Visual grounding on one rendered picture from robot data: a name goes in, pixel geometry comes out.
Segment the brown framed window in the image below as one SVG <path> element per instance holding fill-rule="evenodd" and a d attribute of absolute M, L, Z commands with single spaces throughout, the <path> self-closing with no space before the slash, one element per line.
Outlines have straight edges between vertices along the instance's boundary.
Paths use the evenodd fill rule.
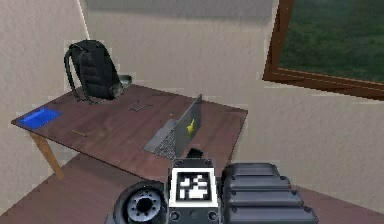
<path fill-rule="evenodd" d="M 384 101 L 384 0 L 278 0 L 263 79 Z"/>

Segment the brown wooden table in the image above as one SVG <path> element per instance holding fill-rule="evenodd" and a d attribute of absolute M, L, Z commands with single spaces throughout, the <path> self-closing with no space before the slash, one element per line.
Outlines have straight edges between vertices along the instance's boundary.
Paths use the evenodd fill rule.
<path fill-rule="evenodd" d="M 113 101 L 90 105 L 66 93 L 44 106 L 61 115 L 28 132 L 58 178 L 64 176 L 48 142 L 53 141 L 146 179 L 164 180 L 172 162 L 143 149 L 169 119 L 177 119 L 193 102 L 190 97 L 131 85 Z M 138 112 L 131 106 L 152 104 Z M 247 111 L 204 101 L 202 126 L 189 148 L 199 148 L 220 172 L 230 161 Z M 82 137 L 71 130 L 87 134 Z"/>

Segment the small dark remote control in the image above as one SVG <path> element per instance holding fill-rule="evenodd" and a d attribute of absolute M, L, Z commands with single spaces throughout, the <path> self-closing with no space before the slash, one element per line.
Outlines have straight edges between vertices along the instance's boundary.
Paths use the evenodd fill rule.
<path fill-rule="evenodd" d="M 134 112 L 138 112 L 140 110 L 143 110 L 144 108 L 153 106 L 152 104 L 145 104 L 145 105 L 139 105 L 139 106 L 131 106 L 129 109 Z"/>

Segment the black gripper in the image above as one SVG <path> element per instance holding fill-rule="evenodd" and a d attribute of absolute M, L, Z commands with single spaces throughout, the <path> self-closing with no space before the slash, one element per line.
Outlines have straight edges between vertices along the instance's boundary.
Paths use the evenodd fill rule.
<path fill-rule="evenodd" d="M 167 204 L 164 184 L 139 181 L 121 192 L 105 224 L 165 224 Z"/>

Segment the black backpack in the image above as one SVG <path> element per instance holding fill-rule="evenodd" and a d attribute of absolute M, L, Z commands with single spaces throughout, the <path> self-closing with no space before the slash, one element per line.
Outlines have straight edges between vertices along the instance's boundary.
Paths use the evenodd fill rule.
<path fill-rule="evenodd" d="M 76 91 L 70 69 L 70 61 L 82 86 L 84 97 Z M 72 43 L 64 55 L 64 65 L 71 92 L 77 101 L 96 104 L 92 97 L 114 100 L 123 93 L 111 56 L 103 43 L 97 40 L 82 40 Z"/>

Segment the gray laptop yellow star logo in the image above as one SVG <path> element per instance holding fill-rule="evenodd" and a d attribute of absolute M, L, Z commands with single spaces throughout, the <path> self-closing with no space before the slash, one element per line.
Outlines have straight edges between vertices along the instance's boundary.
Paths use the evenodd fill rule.
<path fill-rule="evenodd" d="M 198 95 L 179 119 L 169 119 L 154 134 L 144 150 L 170 160 L 180 158 L 199 131 L 201 117 L 202 95 Z"/>

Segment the blue flat tray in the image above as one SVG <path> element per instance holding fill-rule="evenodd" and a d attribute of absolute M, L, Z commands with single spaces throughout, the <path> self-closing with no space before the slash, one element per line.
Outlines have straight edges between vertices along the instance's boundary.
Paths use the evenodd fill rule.
<path fill-rule="evenodd" d="M 59 111 L 40 108 L 23 116 L 18 123 L 30 129 L 37 129 L 58 118 L 60 115 Z"/>

